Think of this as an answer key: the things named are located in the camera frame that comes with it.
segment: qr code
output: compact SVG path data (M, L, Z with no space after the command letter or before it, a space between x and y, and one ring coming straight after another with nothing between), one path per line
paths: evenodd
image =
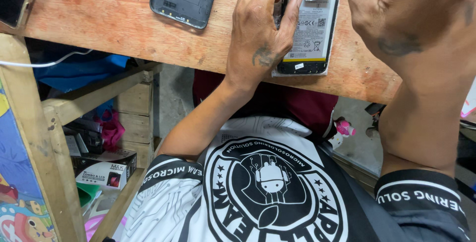
M325 26L326 26L325 18L318 19L318 27L325 27Z

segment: blue cloth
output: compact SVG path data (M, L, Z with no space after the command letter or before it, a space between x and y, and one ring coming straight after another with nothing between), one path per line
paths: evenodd
M62 92L69 92L89 83L122 73L129 59L122 55L109 55L91 59L88 55L72 55L64 62L45 68L34 68L35 78Z

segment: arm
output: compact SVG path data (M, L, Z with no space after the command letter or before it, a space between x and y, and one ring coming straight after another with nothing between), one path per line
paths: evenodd
M196 159L292 48L302 0L289 2L279 30L273 19L274 1L238 0L225 79L171 130L159 154Z
M252 91L239 90L224 80L170 131L158 153L196 159L221 126L252 96Z
M454 177L461 103L473 79L428 94L401 85L379 121L384 148L381 175L425 169Z
M461 107L476 75L470 0L349 0L369 50L403 79L382 113L381 175L424 169L454 176Z

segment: maroon cloth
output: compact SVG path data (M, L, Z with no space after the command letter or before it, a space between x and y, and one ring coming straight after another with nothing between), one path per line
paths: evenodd
M195 69L195 107L218 87L225 75ZM327 130L338 96L261 82L253 98L232 118L269 115L291 118L322 137Z

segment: tattoo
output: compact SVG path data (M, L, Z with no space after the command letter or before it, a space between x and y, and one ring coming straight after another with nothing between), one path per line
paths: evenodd
M255 54L253 55L253 65L255 65L255 60L258 58L259 65L267 67L272 66L281 58L279 53L276 53L274 57L272 54L273 52L268 48L268 44L265 43L258 50L256 50Z
M465 19L466 19L466 26L469 26L473 23L473 15L475 11L475 1L469 0L466 3L466 11L465 11Z
M413 52L422 52L418 37L406 35L402 40L395 41L387 38L378 39L378 47L388 55L402 57Z

